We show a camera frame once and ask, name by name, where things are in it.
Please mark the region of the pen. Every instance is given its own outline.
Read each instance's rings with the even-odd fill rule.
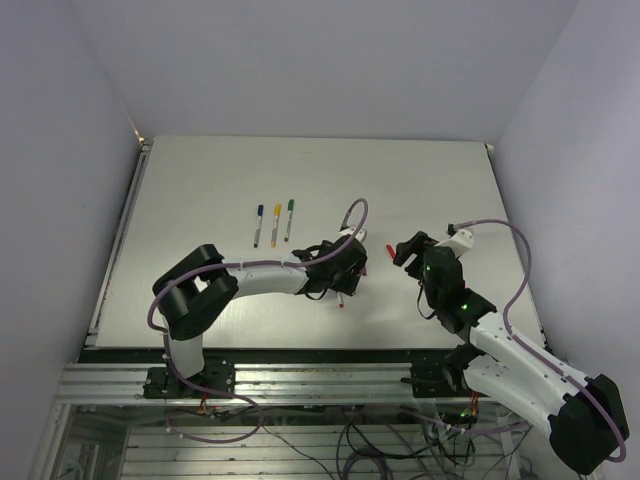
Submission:
[[[287,206],[287,210],[289,211],[289,220],[287,221],[287,231],[284,234],[285,242],[288,242],[289,237],[291,236],[291,218],[293,217],[293,198],[289,200],[289,205]]]
[[[276,239],[278,238],[278,220],[280,220],[280,204],[276,203],[276,208],[273,211],[273,230],[271,231],[271,248],[276,246]]]
[[[256,236],[253,237],[253,248],[258,248],[260,243],[260,230],[262,229],[262,210],[264,205],[258,205],[258,226],[256,227]]]

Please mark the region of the yellow marker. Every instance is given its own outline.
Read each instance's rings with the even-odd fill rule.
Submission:
[[[278,238],[278,221],[280,220],[280,204],[276,203],[276,208],[273,211],[273,230],[271,231],[271,248],[276,246],[276,240]]]

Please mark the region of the blue marker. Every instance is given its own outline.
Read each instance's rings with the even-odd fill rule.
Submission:
[[[256,227],[256,236],[253,238],[253,248],[258,248],[260,242],[260,230],[262,229],[262,210],[264,205],[258,205],[258,226]]]

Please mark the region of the white table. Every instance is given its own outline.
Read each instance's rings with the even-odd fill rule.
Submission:
[[[339,309],[330,292],[312,302],[271,294],[233,301],[205,334],[206,347],[452,348],[437,320],[416,310],[418,285],[392,265],[387,243],[418,230],[444,239],[448,223],[505,219],[485,145],[470,142],[252,137],[155,139],[99,317],[97,347],[160,347],[146,325],[151,286],[203,243],[227,257],[274,258],[333,240],[345,209],[369,201],[369,260],[353,298]],[[291,240],[286,205],[295,199]],[[283,206],[278,245],[270,247],[273,208]],[[256,208],[265,205],[260,247]],[[354,212],[357,220],[360,210]],[[475,229],[462,258],[467,284],[499,309],[522,279],[511,232]],[[429,311],[426,304],[423,309]],[[542,343],[529,292],[512,321]],[[161,322],[157,314],[156,322]]]

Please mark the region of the gray wall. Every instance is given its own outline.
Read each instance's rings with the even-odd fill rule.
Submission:
[[[531,238],[532,293],[557,353],[621,387],[640,471],[640,33],[637,0],[582,0],[502,135],[495,170]]]
[[[496,142],[577,0],[73,0],[143,136]]]
[[[0,476],[19,480],[82,345],[139,147],[66,1],[1,2],[0,63]]]

